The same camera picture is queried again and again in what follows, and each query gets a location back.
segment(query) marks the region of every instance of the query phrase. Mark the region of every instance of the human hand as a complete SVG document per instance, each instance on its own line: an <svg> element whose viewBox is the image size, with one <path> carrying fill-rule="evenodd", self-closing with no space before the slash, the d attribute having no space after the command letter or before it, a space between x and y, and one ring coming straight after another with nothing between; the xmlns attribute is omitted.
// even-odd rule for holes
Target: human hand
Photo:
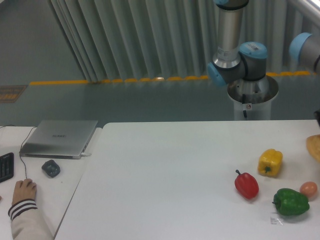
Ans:
<svg viewBox="0 0 320 240"><path fill-rule="evenodd" d="M12 205L25 199L36 198L37 184L31 179L17 181L13 191Z"/></svg>

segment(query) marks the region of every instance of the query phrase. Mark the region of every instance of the black keyboard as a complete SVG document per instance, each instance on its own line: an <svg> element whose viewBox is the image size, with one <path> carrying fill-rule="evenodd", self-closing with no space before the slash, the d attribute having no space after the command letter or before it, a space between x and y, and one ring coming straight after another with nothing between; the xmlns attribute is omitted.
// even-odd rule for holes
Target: black keyboard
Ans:
<svg viewBox="0 0 320 240"><path fill-rule="evenodd" d="M0 183L14 176L14 158L12 152L0 156Z"/></svg>

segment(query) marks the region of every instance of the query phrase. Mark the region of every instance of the sleeve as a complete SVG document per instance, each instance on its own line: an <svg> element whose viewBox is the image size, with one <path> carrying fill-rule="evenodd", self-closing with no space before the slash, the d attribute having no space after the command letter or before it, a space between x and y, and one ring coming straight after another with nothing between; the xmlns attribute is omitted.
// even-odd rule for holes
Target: sleeve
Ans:
<svg viewBox="0 0 320 240"><path fill-rule="evenodd" d="M46 221L33 199L14 204L8 211L14 240L53 240Z"/></svg>

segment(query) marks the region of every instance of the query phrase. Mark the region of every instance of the yellow bell pepper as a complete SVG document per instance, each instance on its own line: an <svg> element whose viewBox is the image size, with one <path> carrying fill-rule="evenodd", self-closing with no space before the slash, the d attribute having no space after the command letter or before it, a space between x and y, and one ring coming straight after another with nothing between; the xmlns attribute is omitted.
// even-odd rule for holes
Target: yellow bell pepper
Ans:
<svg viewBox="0 0 320 240"><path fill-rule="evenodd" d="M263 176L274 177L282 164L283 154L274 149L266 150L259 158L258 172Z"/></svg>

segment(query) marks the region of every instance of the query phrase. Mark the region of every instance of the silver laptop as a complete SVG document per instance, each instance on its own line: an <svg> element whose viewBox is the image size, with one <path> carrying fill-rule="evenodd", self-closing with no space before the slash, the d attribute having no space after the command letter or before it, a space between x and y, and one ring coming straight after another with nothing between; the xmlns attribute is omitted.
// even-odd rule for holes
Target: silver laptop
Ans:
<svg viewBox="0 0 320 240"><path fill-rule="evenodd" d="M20 156L80 159L97 123L95 120L43 120L23 145Z"/></svg>

